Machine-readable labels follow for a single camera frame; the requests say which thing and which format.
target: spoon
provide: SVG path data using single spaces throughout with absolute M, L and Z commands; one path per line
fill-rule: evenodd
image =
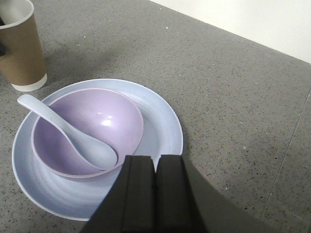
M 92 166 L 99 170 L 107 170 L 117 163 L 117 154 L 108 144 L 73 127 L 37 98 L 32 95 L 22 95 L 17 101 L 55 126 L 76 152 Z

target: purple bowl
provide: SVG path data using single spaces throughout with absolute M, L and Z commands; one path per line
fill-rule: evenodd
M 107 89 L 88 88 L 67 93 L 50 105 L 55 112 L 82 132 L 110 145 L 118 162 L 99 170 L 82 159 L 68 140 L 41 117 L 35 121 L 31 142 L 35 156 L 52 172 L 71 179 L 103 175 L 132 155 L 143 134 L 139 108 L 127 96 Z

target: gray speckled countertop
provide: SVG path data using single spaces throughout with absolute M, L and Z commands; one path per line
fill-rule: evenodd
M 281 229 L 311 219 L 311 65 L 147 0 L 33 0 L 48 81 L 124 79 L 176 111 L 194 166 L 225 198 Z M 79 232 L 33 204 L 12 171 L 28 111 L 0 75 L 0 232 Z

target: paper cup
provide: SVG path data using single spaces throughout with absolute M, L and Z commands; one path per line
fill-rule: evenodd
M 18 91 L 34 91 L 47 80 L 42 48 L 29 0 L 0 0 L 0 71 Z

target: plate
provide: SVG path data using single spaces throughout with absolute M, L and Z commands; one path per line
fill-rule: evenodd
M 160 95 L 137 83 L 118 79 L 83 81 L 52 93 L 43 102 L 50 104 L 63 94 L 83 88 L 118 91 L 139 107 L 144 133 L 135 155 L 151 156 L 156 168 L 162 154 L 182 154 L 183 134 L 176 113 Z M 25 117 L 13 142 L 12 166 L 19 186 L 42 209 L 60 217 L 88 221 L 109 192 L 121 167 L 87 182 L 70 181 L 50 172 L 32 151 L 30 135 L 36 118 L 32 112 Z

